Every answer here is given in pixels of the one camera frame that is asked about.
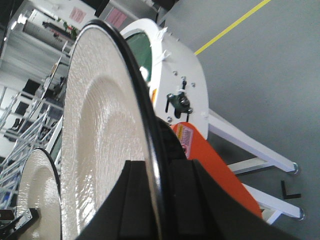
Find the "other arm gripper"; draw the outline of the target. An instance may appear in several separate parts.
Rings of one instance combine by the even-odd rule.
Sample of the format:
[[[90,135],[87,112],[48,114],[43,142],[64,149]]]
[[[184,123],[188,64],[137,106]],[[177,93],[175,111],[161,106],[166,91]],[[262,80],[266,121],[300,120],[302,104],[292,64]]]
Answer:
[[[13,210],[0,210],[0,239],[17,240],[37,220],[39,213],[36,208],[28,208],[20,216],[15,217]]]

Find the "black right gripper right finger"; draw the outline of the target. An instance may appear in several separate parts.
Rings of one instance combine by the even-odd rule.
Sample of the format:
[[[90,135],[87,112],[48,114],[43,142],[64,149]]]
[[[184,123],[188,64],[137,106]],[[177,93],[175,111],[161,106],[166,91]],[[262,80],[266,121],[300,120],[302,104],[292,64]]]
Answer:
[[[197,160],[170,164],[176,240],[294,240],[264,222],[226,193]]]

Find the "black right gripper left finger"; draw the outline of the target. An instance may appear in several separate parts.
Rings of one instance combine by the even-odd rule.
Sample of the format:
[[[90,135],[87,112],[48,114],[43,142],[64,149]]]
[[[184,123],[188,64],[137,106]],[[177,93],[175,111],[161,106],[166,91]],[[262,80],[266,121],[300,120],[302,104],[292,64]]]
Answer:
[[[112,191],[77,239],[158,239],[144,161],[125,162]]]

